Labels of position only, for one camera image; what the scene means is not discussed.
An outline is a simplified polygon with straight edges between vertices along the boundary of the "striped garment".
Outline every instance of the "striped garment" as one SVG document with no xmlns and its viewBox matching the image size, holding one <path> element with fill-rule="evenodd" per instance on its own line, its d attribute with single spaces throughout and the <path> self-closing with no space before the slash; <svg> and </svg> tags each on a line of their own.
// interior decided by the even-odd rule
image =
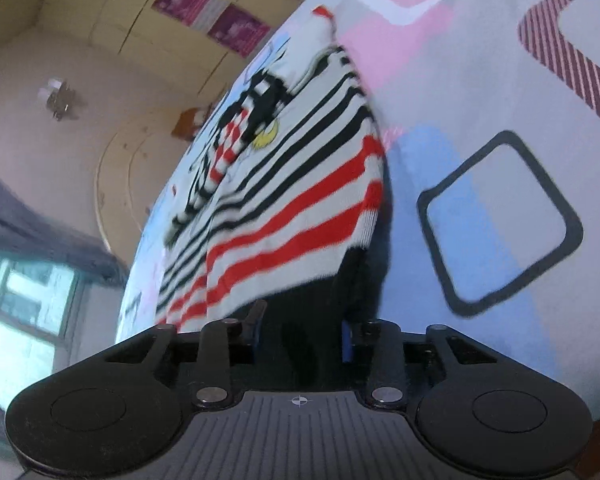
<svg viewBox="0 0 600 480">
<path fill-rule="evenodd" d="M 321 53 L 291 100 L 279 79 L 256 79 L 229 113 L 234 124 L 207 150 L 212 156 L 196 175 L 193 208 L 176 220 L 157 321 L 181 332 L 200 330 L 256 298 L 336 275 L 348 249 L 368 247 L 376 223 L 383 150 L 344 50 Z M 258 87 L 262 81 L 266 86 Z M 266 111 L 251 120 L 267 92 Z M 262 120 L 267 114 L 274 118 Z M 239 152 L 240 135 L 232 137 L 237 116 L 241 132 L 253 128 Z M 224 156 L 218 146 L 233 146 L 236 155 L 222 165 L 220 179 L 209 169 Z"/>
</svg>

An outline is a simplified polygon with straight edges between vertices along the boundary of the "yellow emblem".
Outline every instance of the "yellow emblem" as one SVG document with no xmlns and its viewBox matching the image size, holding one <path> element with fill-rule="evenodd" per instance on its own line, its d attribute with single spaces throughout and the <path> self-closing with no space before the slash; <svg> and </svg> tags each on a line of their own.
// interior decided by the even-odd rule
<svg viewBox="0 0 600 480">
<path fill-rule="evenodd" d="M 279 124 L 277 119 L 273 119 L 265 128 L 261 128 L 256 134 L 255 139 L 251 143 L 254 150 L 261 150 L 262 148 L 269 146 L 273 139 L 278 134 Z"/>
</svg>

